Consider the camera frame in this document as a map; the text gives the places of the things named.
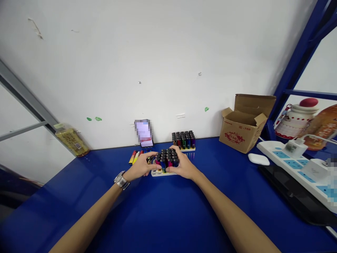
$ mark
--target red printed logo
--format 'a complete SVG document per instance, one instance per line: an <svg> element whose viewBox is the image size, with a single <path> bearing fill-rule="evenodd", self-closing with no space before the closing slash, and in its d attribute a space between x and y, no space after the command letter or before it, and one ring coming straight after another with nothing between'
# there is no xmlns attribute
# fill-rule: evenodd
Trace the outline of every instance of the red printed logo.
<svg viewBox="0 0 337 253"><path fill-rule="evenodd" d="M245 139L242 138L242 136L240 136L238 133L235 133L235 132L227 132L225 133L225 136L230 142L233 142L236 144L240 144L241 142L245 141Z"/></svg>

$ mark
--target blue table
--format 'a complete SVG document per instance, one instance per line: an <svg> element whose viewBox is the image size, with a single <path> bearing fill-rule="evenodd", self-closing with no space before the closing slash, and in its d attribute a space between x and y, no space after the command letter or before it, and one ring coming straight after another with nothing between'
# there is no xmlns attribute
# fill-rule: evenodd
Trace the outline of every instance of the blue table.
<svg viewBox="0 0 337 253"><path fill-rule="evenodd" d="M156 144L153 150L171 143ZM337 241L299 219L257 165L218 138L197 140L192 161L282 252L336 252ZM111 187L135 147L76 158L0 227L1 252L48 252ZM260 152L255 147L253 153ZM235 252L201 190L180 176L142 177L123 192L88 252Z"/></svg>

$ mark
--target cardboard box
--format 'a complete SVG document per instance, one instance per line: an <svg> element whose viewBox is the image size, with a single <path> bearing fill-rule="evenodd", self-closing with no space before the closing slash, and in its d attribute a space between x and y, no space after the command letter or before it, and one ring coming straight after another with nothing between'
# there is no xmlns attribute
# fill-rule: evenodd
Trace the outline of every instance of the cardboard box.
<svg viewBox="0 0 337 253"><path fill-rule="evenodd" d="M234 111L222 111L219 141L246 154L257 142L275 104L275 96L236 94Z"/></svg>

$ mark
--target metal frame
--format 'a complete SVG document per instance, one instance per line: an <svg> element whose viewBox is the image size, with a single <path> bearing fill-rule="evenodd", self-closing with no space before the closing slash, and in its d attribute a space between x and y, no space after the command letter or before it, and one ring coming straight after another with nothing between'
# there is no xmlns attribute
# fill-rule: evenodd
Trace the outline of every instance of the metal frame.
<svg viewBox="0 0 337 253"><path fill-rule="evenodd" d="M337 26L337 0L318 0L276 88L276 103L267 121L269 139L276 140L274 122L290 95L337 100L337 94L294 90L320 41Z"/></svg>
<svg viewBox="0 0 337 253"><path fill-rule="evenodd" d="M23 134L41 126L44 126L52 135L55 134L56 129L54 128L54 125L58 124L58 121L47 111L47 109L41 104L41 102L36 99L36 97L1 60L0 84L39 121L36 124L1 135L0 141L9 139L19 134ZM66 145L64 145L64 143L62 143L62 145L67 150L69 150Z"/></svg>

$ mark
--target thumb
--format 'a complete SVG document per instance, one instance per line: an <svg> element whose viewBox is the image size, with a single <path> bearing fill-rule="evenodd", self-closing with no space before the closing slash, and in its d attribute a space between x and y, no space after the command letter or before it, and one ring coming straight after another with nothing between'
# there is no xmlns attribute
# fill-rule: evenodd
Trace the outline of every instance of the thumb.
<svg viewBox="0 0 337 253"><path fill-rule="evenodd" d="M176 168L176 167L167 167L167 168L166 168L166 171L167 171L167 172L170 172L170 173L173 172L173 173L178 174L179 169Z"/></svg>
<svg viewBox="0 0 337 253"><path fill-rule="evenodd" d="M147 170L157 170L157 169L161 169L161 166L159 164L151 164L148 165Z"/></svg>

